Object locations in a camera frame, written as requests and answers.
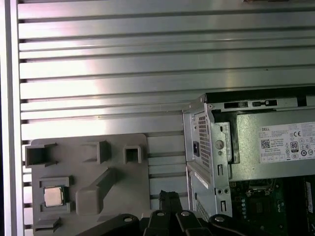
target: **metal edge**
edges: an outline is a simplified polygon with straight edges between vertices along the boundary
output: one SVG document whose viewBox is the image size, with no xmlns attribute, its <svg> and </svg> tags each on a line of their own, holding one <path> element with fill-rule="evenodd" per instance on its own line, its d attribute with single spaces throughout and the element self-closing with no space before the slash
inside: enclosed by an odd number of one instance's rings
<svg viewBox="0 0 315 236">
<path fill-rule="evenodd" d="M 195 99 L 194 101 L 192 101 L 190 104 L 186 105 L 183 108 L 183 113 L 192 113 L 194 110 L 199 109 L 200 107 L 203 107 L 202 103 L 206 103 L 207 102 L 207 96 L 206 93 L 201 95 L 200 97 L 198 97 L 197 99 Z"/>
<path fill-rule="evenodd" d="M 139 1 L 75 1 L 75 2 L 41 2 L 24 3 L 19 5 L 20 19 L 34 18 L 57 18 L 57 17 L 90 17 L 90 16 L 113 16 L 113 15 L 141 15 L 141 14 L 174 14 L 178 12 L 210 12 L 210 14 L 220 14 L 222 12 L 264 12 L 288 11 L 290 9 L 312 10 L 314 3 L 291 2 L 290 4 L 259 4 L 244 3 L 243 1 L 213 0 L 211 2 L 185 2 L 180 0 L 156 1 L 147 0 L 141 4 Z"/>
<path fill-rule="evenodd" d="M 182 116 L 180 114 L 167 113 L 160 116 L 142 115 L 111 119 L 64 119 L 22 124 L 22 139 L 27 141 L 42 138 L 181 132 L 182 130 Z"/>
<path fill-rule="evenodd" d="M 186 181 L 187 181 L 187 194 L 188 194 L 188 207 L 189 210 L 193 210 L 193 204 L 192 204 L 192 187 L 191 187 L 191 176 L 189 173 L 189 169 L 186 165 Z"/>
<path fill-rule="evenodd" d="M 101 39 L 60 39 L 53 41 L 39 41 L 39 42 L 21 42 L 20 52 L 36 52 L 38 50 L 71 50 L 81 48 L 94 48 L 94 47 L 121 47 L 121 46 L 153 46 L 156 44 L 187 44 L 188 42 L 211 42 L 215 45 L 229 45 L 235 42 L 242 44 L 246 40 L 246 45 L 257 44 L 259 40 L 263 42 L 281 41 L 285 42 L 286 46 L 289 42 L 301 39 L 303 41 L 311 40 L 315 37 L 315 30 L 299 30 L 299 35 L 296 35 L 296 30 L 288 31 L 262 31 L 252 33 L 250 31 L 241 32 L 212 32 L 206 34 L 184 34 L 184 35 L 162 35 L 162 36 L 121 36 L 118 38 L 101 38 Z"/>
<path fill-rule="evenodd" d="M 149 104 L 186 103 L 198 97 L 204 90 L 183 91 L 180 93 L 161 92 L 160 94 L 145 93 L 141 95 L 120 94 L 103 97 L 80 97 L 62 99 L 28 100 L 21 104 L 21 111 L 48 111 L 56 109 L 100 108 L 115 106 L 136 106 Z"/>
<path fill-rule="evenodd" d="M 121 18 L 68 22 L 36 22 L 20 24 L 19 34 L 21 39 L 36 39 L 43 37 L 71 37 L 78 34 L 81 36 L 96 34 L 119 35 L 218 29 L 238 30 L 240 28 L 245 30 L 263 30 L 287 28 L 288 20 L 292 28 L 309 28 L 314 26 L 315 16 L 312 12 L 276 12 L 264 14 L 148 17 L 145 21 L 141 18 Z"/>
<path fill-rule="evenodd" d="M 241 100 L 296 98 L 299 96 L 314 96 L 315 86 L 298 86 L 288 88 L 252 89 L 244 91 L 224 91 L 206 93 L 207 103 L 224 103 Z"/>
<path fill-rule="evenodd" d="M 17 1 L 0 1 L 5 235 L 24 235 Z"/>
<path fill-rule="evenodd" d="M 101 116 L 101 115 L 119 115 L 119 114 L 135 114 L 135 113 L 153 113 L 153 112 L 176 112 L 180 111 L 183 105 L 187 103 L 166 103 L 152 105 L 130 105 L 120 107 L 107 108 L 87 108 L 87 109 L 71 109 L 57 111 L 31 111 L 22 112 L 22 120 L 31 119 L 48 119 L 48 118 L 73 118 L 84 116 Z"/>
<path fill-rule="evenodd" d="M 40 62 L 20 63 L 20 77 L 21 79 L 52 79 L 57 77 L 102 75 L 112 77 L 118 74 L 135 75 L 138 73 L 147 75 L 178 75 L 179 73 L 183 73 L 183 71 L 185 71 L 186 74 L 194 71 L 201 72 L 203 70 L 209 72 L 228 71 L 231 63 L 233 63 L 233 70 L 230 69 L 231 77 L 227 77 L 226 73 L 224 73 L 226 78 L 231 79 L 235 72 L 253 72 L 251 68 L 259 68 L 260 76 L 262 76 L 264 71 L 264 74 L 268 73 L 268 76 L 271 77 L 276 71 L 279 73 L 281 71 L 279 70 L 280 68 L 289 67 L 293 69 L 293 65 L 295 68 L 309 67 L 309 65 L 315 61 L 314 54 L 314 48 L 290 48 L 286 50 L 279 48 L 216 51 L 211 53 L 198 52 L 193 54 L 183 53 L 180 55 L 154 54 L 150 56 L 129 55 L 125 57 L 100 57 L 96 59 L 87 57 L 76 60 L 44 60 Z M 219 77 L 213 77 L 210 81 L 213 80 L 219 80 Z"/>
<path fill-rule="evenodd" d="M 186 161 L 191 161 L 190 155 L 192 150 L 192 134 L 191 134 L 191 116 L 188 113 L 183 114 L 183 126 L 184 126 L 184 144 L 185 144 L 185 156 Z"/>
<path fill-rule="evenodd" d="M 198 173 L 198 175 L 209 185 L 213 187 L 213 180 L 211 178 L 211 173 L 201 167 L 195 161 L 187 162 L 187 169 L 192 172 Z"/>
<path fill-rule="evenodd" d="M 73 96 L 96 96 L 130 94 L 137 92 L 172 92 L 179 90 L 229 91 L 253 90 L 260 88 L 293 87 L 312 85 L 314 68 L 291 68 L 277 70 L 227 70 L 225 72 L 207 73 L 164 73 L 150 76 L 91 78 L 90 76 L 74 78 L 74 80 L 47 81 L 41 79 L 36 83 L 21 84 L 21 99 L 68 98 Z"/>
<path fill-rule="evenodd" d="M 170 43 L 157 45 L 134 45 L 134 46 L 113 46 L 113 47 L 95 47 L 90 48 L 91 45 L 72 48 L 72 49 L 46 49 L 36 51 L 21 51 L 20 59 L 34 59 L 33 61 L 40 61 L 41 59 L 59 59 L 65 57 L 77 56 L 96 56 L 96 55 L 129 55 L 141 53 L 175 53 L 175 52 L 195 52 L 201 50 L 243 50 L 257 48 L 284 48 L 284 47 L 308 47 L 314 45 L 313 38 L 307 39 L 277 39 L 266 41 L 224 41 L 224 42 L 190 42 L 190 43 Z"/>
</svg>

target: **white sticker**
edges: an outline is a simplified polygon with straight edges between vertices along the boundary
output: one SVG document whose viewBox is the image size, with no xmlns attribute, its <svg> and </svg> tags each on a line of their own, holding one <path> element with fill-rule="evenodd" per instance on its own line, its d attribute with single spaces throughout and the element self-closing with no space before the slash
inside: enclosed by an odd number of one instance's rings
<svg viewBox="0 0 315 236">
<path fill-rule="evenodd" d="M 315 122 L 271 125 L 260 128 L 260 162 L 315 158 Z"/>
<path fill-rule="evenodd" d="M 196 176 L 196 178 L 208 189 L 209 187 L 208 187 L 208 184 L 206 183 L 206 181 L 204 181 L 203 179 L 202 179 L 202 177 L 200 177 L 200 175 L 198 175 L 196 172 L 195 172 L 195 176 Z"/>
<path fill-rule="evenodd" d="M 306 182 L 306 191 L 307 191 L 308 209 L 310 213 L 313 213 L 312 188 L 309 182 Z"/>
</svg>

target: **motherboard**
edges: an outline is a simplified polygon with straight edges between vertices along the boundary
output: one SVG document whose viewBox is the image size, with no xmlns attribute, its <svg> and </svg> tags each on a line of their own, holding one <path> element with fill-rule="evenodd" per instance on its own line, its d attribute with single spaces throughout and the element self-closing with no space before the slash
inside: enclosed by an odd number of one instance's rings
<svg viewBox="0 0 315 236">
<path fill-rule="evenodd" d="M 282 179 L 231 182 L 233 217 L 275 236 L 287 236 Z"/>
</svg>

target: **gray plastic bracket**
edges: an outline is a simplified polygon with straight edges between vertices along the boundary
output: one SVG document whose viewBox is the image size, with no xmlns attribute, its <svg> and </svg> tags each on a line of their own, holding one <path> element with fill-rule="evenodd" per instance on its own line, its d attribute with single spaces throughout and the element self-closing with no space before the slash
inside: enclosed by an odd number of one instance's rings
<svg viewBox="0 0 315 236">
<path fill-rule="evenodd" d="M 52 162 L 49 158 L 49 148 L 57 145 L 31 145 L 25 147 L 25 166 L 30 167 L 47 167 L 56 162 Z"/>
<path fill-rule="evenodd" d="M 109 160 L 111 157 L 110 144 L 106 141 L 102 142 L 87 142 L 81 144 L 82 146 L 95 146 L 96 147 L 96 157 L 85 160 L 83 163 L 95 163 L 101 164 L 104 161 Z"/>
<path fill-rule="evenodd" d="M 125 146 L 124 147 L 124 151 L 123 151 L 124 163 L 127 164 L 127 162 L 129 162 L 128 153 L 127 153 L 129 150 L 136 150 L 138 163 L 141 163 L 142 162 L 142 150 L 141 150 L 140 146 Z"/>
<path fill-rule="evenodd" d="M 50 186 L 58 186 L 64 185 L 65 187 L 70 187 L 72 178 L 69 176 L 65 177 L 43 177 L 38 179 L 39 187 L 50 187 Z"/>
<path fill-rule="evenodd" d="M 39 220 L 34 224 L 34 235 L 50 235 L 55 232 L 61 225 L 61 219 Z"/>
<path fill-rule="evenodd" d="M 116 183 L 116 171 L 107 169 L 91 185 L 76 192 L 76 212 L 78 215 L 97 215 L 103 210 L 103 199 Z"/>
</svg>

